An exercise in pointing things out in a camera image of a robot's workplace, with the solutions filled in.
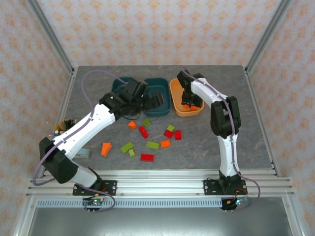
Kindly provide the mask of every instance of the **black mounting bracket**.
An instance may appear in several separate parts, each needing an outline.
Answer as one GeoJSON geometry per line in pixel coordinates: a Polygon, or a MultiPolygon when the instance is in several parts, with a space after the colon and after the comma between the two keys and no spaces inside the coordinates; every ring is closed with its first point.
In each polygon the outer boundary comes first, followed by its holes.
{"type": "Polygon", "coordinates": [[[219,179],[206,179],[203,181],[205,195],[246,195],[247,187],[244,179],[239,175],[225,177],[219,171],[219,179]]]}
{"type": "MultiPolygon", "coordinates": [[[[100,189],[96,189],[96,190],[104,192],[104,193],[108,193],[112,196],[116,195],[116,191],[117,191],[116,180],[102,180],[99,186],[100,186],[100,189]]],[[[95,192],[88,191],[77,184],[75,184],[73,187],[73,192],[72,192],[73,196],[92,196],[94,194],[95,192]]]]}
{"type": "MultiPolygon", "coordinates": [[[[102,178],[91,168],[89,168],[97,177],[95,183],[89,189],[97,190],[100,192],[108,193],[112,196],[116,195],[117,180],[102,180],[102,178]]],[[[73,196],[93,196],[95,192],[86,190],[80,185],[75,184],[73,187],[73,196]]]]}

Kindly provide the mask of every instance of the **lego brick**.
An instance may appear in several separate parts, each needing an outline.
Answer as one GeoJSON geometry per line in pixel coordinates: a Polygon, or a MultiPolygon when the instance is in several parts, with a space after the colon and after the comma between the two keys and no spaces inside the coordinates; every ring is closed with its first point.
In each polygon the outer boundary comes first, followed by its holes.
{"type": "Polygon", "coordinates": [[[173,132],[174,129],[175,129],[175,127],[171,124],[167,127],[167,130],[169,130],[171,132],[173,132]]]}
{"type": "Polygon", "coordinates": [[[126,153],[127,151],[129,151],[129,150],[132,149],[132,148],[133,148],[133,144],[132,144],[132,142],[129,142],[129,143],[127,143],[126,145],[122,146],[122,147],[120,148],[120,150],[121,150],[123,153],[126,153]]]}
{"type": "Polygon", "coordinates": [[[181,140],[182,139],[182,132],[180,130],[175,131],[175,139],[181,140]]]}
{"type": "Polygon", "coordinates": [[[154,155],[151,155],[151,154],[141,154],[140,161],[150,161],[150,162],[153,162],[153,161],[154,161],[154,155]]]}
{"type": "Polygon", "coordinates": [[[140,133],[142,134],[143,138],[147,138],[149,135],[148,135],[148,132],[146,131],[146,129],[143,127],[143,126],[140,126],[139,127],[139,131],[140,133]]]}
{"type": "Polygon", "coordinates": [[[161,141],[161,147],[162,148],[167,148],[167,147],[170,147],[170,146],[171,146],[171,141],[169,141],[169,140],[161,141]]]}
{"type": "Polygon", "coordinates": [[[129,156],[134,157],[134,151],[133,151],[133,149],[130,149],[128,152],[129,152],[129,156]]]}
{"type": "Polygon", "coordinates": [[[159,143],[147,141],[147,147],[148,147],[148,148],[152,148],[152,149],[158,150],[159,143]]]}
{"type": "Polygon", "coordinates": [[[144,121],[142,121],[142,123],[147,127],[150,125],[150,121],[148,119],[145,119],[144,121]]]}
{"type": "Polygon", "coordinates": [[[128,126],[129,126],[130,129],[135,129],[135,128],[137,127],[136,123],[133,122],[133,121],[130,122],[130,123],[128,124],[128,126]]]}
{"type": "Polygon", "coordinates": [[[173,138],[174,133],[172,131],[166,130],[164,136],[168,137],[169,139],[173,138]]]}
{"type": "Polygon", "coordinates": [[[111,143],[103,143],[101,155],[106,157],[108,151],[112,148],[111,143]]]}

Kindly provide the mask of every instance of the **ventilation slot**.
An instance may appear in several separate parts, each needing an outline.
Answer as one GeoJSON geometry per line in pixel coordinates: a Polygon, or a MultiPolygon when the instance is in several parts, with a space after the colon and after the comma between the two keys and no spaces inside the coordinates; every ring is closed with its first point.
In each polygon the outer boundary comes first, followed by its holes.
{"type": "MultiPolygon", "coordinates": [[[[110,207],[113,201],[109,198],[93,207],[110,207]]],[[[39,208],[82,208],[85,202],[78,198],[40,199],[39,208]]],[[[116,208],[189,208],[189,207],[222,207],[221,198],[196,199],[116,199],[116,208]]]]}

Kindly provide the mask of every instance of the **orange block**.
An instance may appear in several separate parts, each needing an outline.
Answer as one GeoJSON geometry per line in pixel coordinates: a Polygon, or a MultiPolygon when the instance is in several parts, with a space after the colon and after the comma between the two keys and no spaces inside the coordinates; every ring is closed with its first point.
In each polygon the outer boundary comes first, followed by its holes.
{"type": "Polygon", "coordinates": [[[130,122],[130,123],[128,124],[128,126],[129,126],[130,129],[135,129],[135,128],[137,127],[136,123],[133,122],[133,121],[130,122]]]}
{"type": "Polygon", "coordinates": [[[189,110],[192,112],[192,111],[196,111],[197,108],[196,108],[196,106],[191,106],[191,108],[189,110]]]}
{"type": "Polygon", "coordinates": [[[171,141],[169,141],[169,140],[161,141],[161,147],[162,148],[167,148],[167,147],[170,147],[170,146],[171,146],[171,141]]]}
{"type": "Polygon", "coordinates": [[[102,152],[101,155],[106,157],[108,151],[112,148],[112,145],[110,143],[103,143],[102,152]]]}

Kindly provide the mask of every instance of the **aluminum frame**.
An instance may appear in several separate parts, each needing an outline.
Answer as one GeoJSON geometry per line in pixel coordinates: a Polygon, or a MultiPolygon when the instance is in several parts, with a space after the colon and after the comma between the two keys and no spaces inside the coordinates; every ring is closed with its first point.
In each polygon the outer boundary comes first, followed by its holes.
{"type": "Polygon", "coordinates": [[[286,10],[290,6],[290,3],[292,0],[282,0],[282,2],[279,4],[278,9],[276,10],[275,15],[273,16],[271,22],[269,23],[265,33],[263,34],[260,42],[258,43],[250,61],[248,62],[246,66],[246,71],[250,74],[250,72],[255,67],[258,59],[262,55],[263,51],[265,50],[268,42],[270,41],[274,31],[276,30],[277,26],[281,22],[281,19],[286,13],[286,10]]]}
{"type": "Polygon", "coordinates": [[[59,58],[61,59],[64,67],[66,70],[71,73],[73,71],[73,67],[71,62],[63,50],[61,43],[59,42],[57,36],[55,35],[53,28],[50,26],[43,10],[41,9],[40,5],[38,4],[37,0],[27,0],[29,6],[34,12],[34,15],[37,17],[39,23],[41,24],[43,30],[45,31],[46,35],[48,36],[50,42],[52,43],[53,47],[55,48],[59,58]]]}
{"type": "MultiPolygon", "coordinates": [[[[59,119],[64,119],[66,108],[70,99],[73,83],[75,80],[76,70],[69,77],[67,88],[63,96],[63,103],[60,106],[58,115],[59,119]]],[[[258,115],[259,123],[264,135],[265,141],[268,141],[263,123],[259,114],[258,106],[255,101],[255,96],[250,84],[249,76],[246,74],[246,79],[249,83],[252,99],[254,101],[255,109],[258,115]]],[[[273,160],[271,149],[268,154],[273,160]]],[[[245,177],[255,179],[261,186],[262,197],[282,197],[283,205],[285,207],[289,224],[294,236],[307,236],[306,227],[301,220],[301,213],[299,212],[298,200],[294,194],[294,188],[289,177],[279,177],[280,173],[275,169],[247,169],[241,170],[245,177]]],[[[227,197],[224,196],[205,196],[203,193],[202,181],[208,177],[218,178],[218,170],[98,170],[97,173],[103,179],[116,179],[119,181],[117,195],[118,199],[131,199],[131,198],[194,198],[206,199],[227,197]]],[[[52,178],[48,171],[43,170],[42,177],[37,181],[44,181],[52,178]]],[[[31,228],[31,223],[36,210],[37,202],[41,198],[47,196],[60,199],[60,198],[73,198],[72,188],[73,183],[58,184],[53,181],[45,186],[34,186],[30,183],[27,191],[26,202],[20,214],[14,235],[26,236],[31,228]]],[[[257,196],[257,187],[247,181],[249,196],[257,196]]]]}
{"type": "MultiPolygon", "coordinates": [[[[102,179],[118,181],[116,198],[234,197],[234,195],[204,195],[203,180],[208,177],[218,179],[218,170],[96,170],[96,172],[102,179]]],[[[294,195],[290,178],[277,177],[273,169],[242,170],[241,173],[258,182],[262,197],[294,195]]],[[[44,177],[36,181],[43,182],[51,178],[52,176],[46,171],[44,177]]],[[[256,185],[251,181],[246,183],[249,195],[257,196],[256,185]]],[[[72,182],[59,184],[53,181],[44,186],[35,186],[30,183],[27,198],[81,198],[82,196],[72,195],[73,186],[72,182]]]]}
{"type": "Polygon", "coordinates": [[[257,100],[256,100],[255,92],[254,92],[253,87],[252,87],[250,76],[249,76],[249,74],[248,74],[248,72],[246,71],[245,68],[244,68],[244,73],[245,73],[246,81],[247,81],[247,84],[248,84],[248,87],[249,87],[249,90],[250,90],[250,93],[251,93],[252,101],[253,101],[253,104],[254,104],[254,107],[255,107],[255,110],[256,110],[256,114],[257,114],[258,122],[259,122],[259,125],[260,125],[260,128],[261,128],[262,136],[263,136],[265,144],[266,144],[266,148],[267,148],[267,152],[268,152],[268,156],[269,156],[271,165],[272,165],[273,168],[275,168],[276,174],[278,176],[281,176],[278,162],[275,159],[275,154],[273,152],[273,149],[271,148],[271,145],[270,145],[270,142],[269,142],[269,137],[268,137],[268,134],[266,132],[265,126],[264,126],[263,121],[262,121],[262,117],[261,117],[259,106],[258,106],[258,103],[257,103],[257,100]]]}

